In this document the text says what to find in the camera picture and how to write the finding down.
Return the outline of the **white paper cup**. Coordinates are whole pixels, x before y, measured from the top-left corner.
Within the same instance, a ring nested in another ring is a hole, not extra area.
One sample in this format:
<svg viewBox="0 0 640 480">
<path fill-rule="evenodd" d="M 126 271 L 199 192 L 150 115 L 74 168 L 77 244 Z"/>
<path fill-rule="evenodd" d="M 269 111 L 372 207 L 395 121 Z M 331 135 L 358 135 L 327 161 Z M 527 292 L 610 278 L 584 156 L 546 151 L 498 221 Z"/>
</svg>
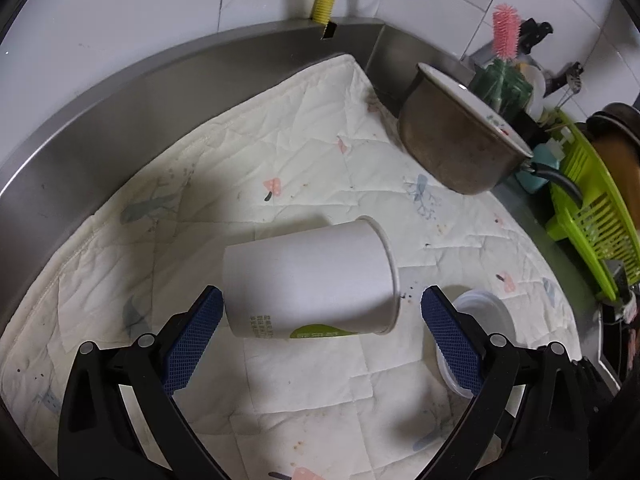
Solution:
<svg viewBox="0 0 640 480">
<path fill-rule="evenodd" d="M 227 247 L 222 293 L 242 338 L 386 334 L 400 308 L 390 240 L 366 216 Z"/>
</svg>

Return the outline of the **lime green dish rack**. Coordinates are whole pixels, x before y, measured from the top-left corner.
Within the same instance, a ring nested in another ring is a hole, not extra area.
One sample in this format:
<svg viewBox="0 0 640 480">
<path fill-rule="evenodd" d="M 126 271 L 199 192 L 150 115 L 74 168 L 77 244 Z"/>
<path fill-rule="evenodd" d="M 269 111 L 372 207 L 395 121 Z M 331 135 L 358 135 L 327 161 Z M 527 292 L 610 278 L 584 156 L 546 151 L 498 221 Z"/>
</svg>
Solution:
<svg viewBox="0 0 640 480">
<path fill-rule="evenodd" d="M 578 206 L 552 185 L 554 216 L 546 231 L 552 240 L 570 240 L 600 286 L 600 296 L 615 300 L 620 288 L 606 265 L 609 261 L 623 263 L 629 284 L 639 283 L 639 239 L 629 211 L 605 163 L 562 110 L 546 110 L 542 128 L 564 142 L 561 174 L 578 186 L 584 199 Z"/>
</svg>

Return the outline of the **brown upturned bowl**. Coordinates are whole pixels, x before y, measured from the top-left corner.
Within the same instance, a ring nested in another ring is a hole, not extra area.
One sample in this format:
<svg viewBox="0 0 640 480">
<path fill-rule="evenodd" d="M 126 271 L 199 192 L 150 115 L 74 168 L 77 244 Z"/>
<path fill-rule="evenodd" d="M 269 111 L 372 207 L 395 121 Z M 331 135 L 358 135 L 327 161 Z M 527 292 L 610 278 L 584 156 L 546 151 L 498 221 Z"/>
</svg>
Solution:
<svg viewBox="0 0 640 480">
<path fill-rule="evenodd" d="M 607 136 L 593 142 L 620 194 L 639 197 L 639 159 L 634 148 L 620 136 Z"/>
</svg>

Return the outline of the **metal pot with lid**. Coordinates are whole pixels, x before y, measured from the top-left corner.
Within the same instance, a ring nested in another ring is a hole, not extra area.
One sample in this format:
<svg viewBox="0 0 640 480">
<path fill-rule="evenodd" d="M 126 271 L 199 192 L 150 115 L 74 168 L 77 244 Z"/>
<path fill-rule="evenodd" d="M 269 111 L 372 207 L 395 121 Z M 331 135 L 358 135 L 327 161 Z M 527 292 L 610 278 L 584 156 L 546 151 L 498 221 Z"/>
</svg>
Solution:
<svg viewBox="0 0 640 480">
<path fill-rule="evenodd" d="M 510 174 L 524 171 L 557 186 L 578 206 L 584 198 L 570 178 L 534 161 L 516 131 L 460 82 L 426 63 L 399 112 L 402 145 L 429 174 L 450 190 L 477 195 Z"/>
</svg>

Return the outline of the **dark metal wok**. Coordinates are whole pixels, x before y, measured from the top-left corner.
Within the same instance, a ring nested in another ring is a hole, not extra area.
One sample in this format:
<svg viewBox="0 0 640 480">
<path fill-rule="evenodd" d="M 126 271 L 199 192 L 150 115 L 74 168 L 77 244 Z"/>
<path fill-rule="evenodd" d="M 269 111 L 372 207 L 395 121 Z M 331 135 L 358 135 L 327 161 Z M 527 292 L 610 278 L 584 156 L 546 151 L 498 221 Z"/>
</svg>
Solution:
<svg viewBox="0 0 640 480">
<path fill-rule="evenodd" d="M 593 140 L 617 133 L 635 146 L 639 146 L 639 111 L 625 103 L 610 103 L 595 112 L 586 121 L 587 131 Z"/>
</svg>

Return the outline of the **green glass jar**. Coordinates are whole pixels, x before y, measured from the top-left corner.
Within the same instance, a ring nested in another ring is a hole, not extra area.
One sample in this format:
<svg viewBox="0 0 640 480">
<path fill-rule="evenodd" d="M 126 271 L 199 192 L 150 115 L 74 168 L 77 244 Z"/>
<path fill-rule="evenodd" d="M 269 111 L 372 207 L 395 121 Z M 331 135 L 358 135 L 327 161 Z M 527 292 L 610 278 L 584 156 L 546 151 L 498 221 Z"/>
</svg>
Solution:
<svg viewBox="0 0 640 480">
<path fill-rule="evenodd" d="M 479 67 L 470 83 L 471 91 L 504 119 L 509 119 L 526 107 L 533 86 L 510 62 L 494 58 L 486 67 Z"/>
</svg>

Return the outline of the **white quilted mat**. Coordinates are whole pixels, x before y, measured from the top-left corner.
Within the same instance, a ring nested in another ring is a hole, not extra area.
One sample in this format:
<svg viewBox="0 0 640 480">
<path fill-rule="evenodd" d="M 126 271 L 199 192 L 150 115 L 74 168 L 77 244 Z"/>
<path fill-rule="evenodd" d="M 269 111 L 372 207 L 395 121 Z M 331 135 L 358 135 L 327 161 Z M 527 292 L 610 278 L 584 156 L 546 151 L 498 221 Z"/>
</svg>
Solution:
<svg viewBox="0 0 640 480">
<path fill-rule="evenodd" d="M 47 465 L 80 346 L 132 344 L 209 285 L 227 313 L 175 398 L 235 479 L 415 477 L 465 407 L 420 312 L 428 286 L 489 292 L 514 344 L 580 353 L 534 242 L 399 147 L 348 55 L 195 128 L 46 264 L 2 336 L 1 396 Z"/>
</svg>

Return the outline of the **pink bottle brush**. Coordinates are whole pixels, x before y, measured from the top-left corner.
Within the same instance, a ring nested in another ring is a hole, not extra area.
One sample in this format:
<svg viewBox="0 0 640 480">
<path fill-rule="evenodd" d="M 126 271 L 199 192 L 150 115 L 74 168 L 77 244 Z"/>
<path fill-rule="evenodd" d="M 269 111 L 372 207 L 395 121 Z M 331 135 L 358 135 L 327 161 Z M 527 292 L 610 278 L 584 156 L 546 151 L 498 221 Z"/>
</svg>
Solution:
<svg viewBox="0 0 640 480">
<path fill-rule="evenodd" d="M 500 3 L 492 14 L 494 30 L 494 50 L 503 61 L 512 60 L 518 54 L 521 19 L 518 10 L 506 3 Z"/>
</svg>

